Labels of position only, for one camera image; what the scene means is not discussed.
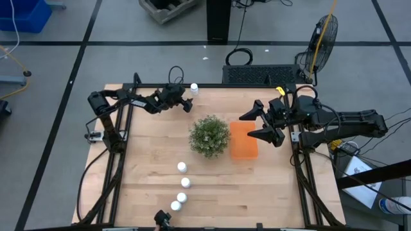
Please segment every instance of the orange box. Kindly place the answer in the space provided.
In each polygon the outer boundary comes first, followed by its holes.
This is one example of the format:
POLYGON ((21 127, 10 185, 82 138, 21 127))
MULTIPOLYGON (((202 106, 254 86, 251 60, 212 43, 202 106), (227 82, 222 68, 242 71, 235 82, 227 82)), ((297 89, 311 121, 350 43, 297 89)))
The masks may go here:
POLYGON ((249 137, 248 132, 254 131, 256 124, 253 122, 231 122, 230 123, 230 154, 236 160, 257 159, 257 139, 249 137))

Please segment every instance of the blue container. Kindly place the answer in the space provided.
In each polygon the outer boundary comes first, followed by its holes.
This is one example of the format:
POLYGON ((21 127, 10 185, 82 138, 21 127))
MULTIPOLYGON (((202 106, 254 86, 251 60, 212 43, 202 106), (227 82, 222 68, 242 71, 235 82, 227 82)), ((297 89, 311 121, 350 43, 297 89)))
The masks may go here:
MULTIPOLYGON (((44 0, 12 0, 17 30, 40 33, 51 15, 44 0)), ((14 31, 10 0, 0 0, 0 30, 14 31)))

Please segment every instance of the wooden tabletop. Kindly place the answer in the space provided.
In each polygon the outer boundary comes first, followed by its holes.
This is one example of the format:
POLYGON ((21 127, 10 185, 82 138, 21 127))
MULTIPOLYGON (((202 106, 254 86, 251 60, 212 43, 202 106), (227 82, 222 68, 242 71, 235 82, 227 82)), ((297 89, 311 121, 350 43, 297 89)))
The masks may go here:
MULTIPOLYGON (((118 89, 121 85, 107 85, 118 89)), ((138 89, 149 95, 155 89, 138 89)), ((311 94, 302 89, 301 94, 311 94)), ((185 97, 191 97, 189 90, 185 97)), ((216 115, 226 122, 237 121, 248 112, 255 99, 266 106, 279 97, 275 89, 200 89, 190 113, 181 106, 151 115, 134 108, 125 167, 116 216, 117 227, 153 227, 153 217, 162 209, 172 215, 175 227, 251 228, 263 223, 265 228, 304 227, 295 169, 290 165, 292 154, 288 130, 281 147, 258 140, 256 160, 233 160, 229 150, 216 160, 207 160, 191 151, 188 143, 192 124, 206 115, 216 115), (177 170, 185 162, 188 172, 177 170), (191 180, 189 189, 182 188, 183 177, 191 180), (184 192, 188 200, 180 211, 170 204, 184 192)), ((262 121, 256 121, 261 128, 262 121)), ((102 130, 100 122, 96 130, 102 130)), ((87 164, 105 149, 104 144, 92 144, 87 164)), ((318 152, 328 153, 326 145, 318 152)), ((81 197, 81 212, 85 216, 101 193, 108 154, 97 161, 87 173, 81 197)), ((329 160, 311 156, 319 196, 336 218, 345 223, 341 202, 329 160)), ((110 208, 112 199, 107 202, 110 208)), ((315 223, 313 212, 311 222, 315 223)))

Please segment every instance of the potted plant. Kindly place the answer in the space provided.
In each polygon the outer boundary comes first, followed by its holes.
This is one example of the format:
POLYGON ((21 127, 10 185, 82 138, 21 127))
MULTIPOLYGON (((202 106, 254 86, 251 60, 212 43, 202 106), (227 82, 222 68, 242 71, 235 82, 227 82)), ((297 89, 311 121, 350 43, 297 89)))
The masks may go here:
POLYGON ((218 158, 228 146, 229 139, 228 124, 215 115, 199 119, 190 129, 191 149, 208 159, 218 158))

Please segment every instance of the gray floor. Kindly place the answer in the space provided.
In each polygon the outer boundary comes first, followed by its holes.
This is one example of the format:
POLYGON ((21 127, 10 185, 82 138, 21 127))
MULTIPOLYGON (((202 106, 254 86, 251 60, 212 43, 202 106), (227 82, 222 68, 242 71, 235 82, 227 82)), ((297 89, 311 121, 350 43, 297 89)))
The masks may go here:
MULTIPOLYGON (((22 40, 81 41, 95 2, 65 1, 67 10, 53 12, 41 33, 24 33, 22 40)), ((308 41, 315 23, 329 12, 332 1, 293 2, 292 7, 273 0, 249 8, 242 40, 308 41)), ((395 38, 411 42, 407 24, 411 3, 378 2, 395 38)), ((371 1, 339 1, 334 14, 339 22, 338 41, 389 41, 371 1)), ((238 38, 241 16, 241 10, 232 9, 230 40, 238 38)), ((0 31, 0 44, 10 40, 15 40, 13 32, 0 31)), ((205 4, 160 26, 136 0, 103 0, 90 40, 206 40, 205 4)), ((247 47, 254 54, 253 64, 290 64, 296 53, 306 49, 304 46, 247 47)), ((184 69, 186 82, 220 83, 225 56, 232 49, 232 46, 88 46, 72 83, 73 91, 26 229, 71 222, 78 181, 89 149, 83 134, 85 122, 93 117, 86 100, 90 92, 101 90, 107 83, 132 81, 134 72, 145 83, 163 83, 173 65, 184 69)), ((26 92, 8 99, 13 115, 0 125, 0 230, 15 227, 78 50, 78 46, 20 46, 14 53, 33 72, 33 77, 26 92)), ((401 50, 408 63, 411 62, 411 47, 401 50)), ((231 62, 242 64, 246 60, 247 57, 238 55, 231 62)), ((10 59, 0 60, 0 74, 20 75, 21 70, 10 59)), ((336 110, 374 108, 389 116, 411 107, 411 86, 391 46, 335 47, 319 79, 320 99, 336 110)), ((0 85, 0 95, 15 88, 0 85)), ((401 115, 389 124, 409 116, 401 115)), ((411 129, 407 124, 367 156, 388 164, 406 160, 410 156, 409 137, 411 129)), ((362 145, 365 139, 355 141, 362 145)), ((344 207, 344 212, 352 227, 396 229, 392 223, 348 207, 344 207)))

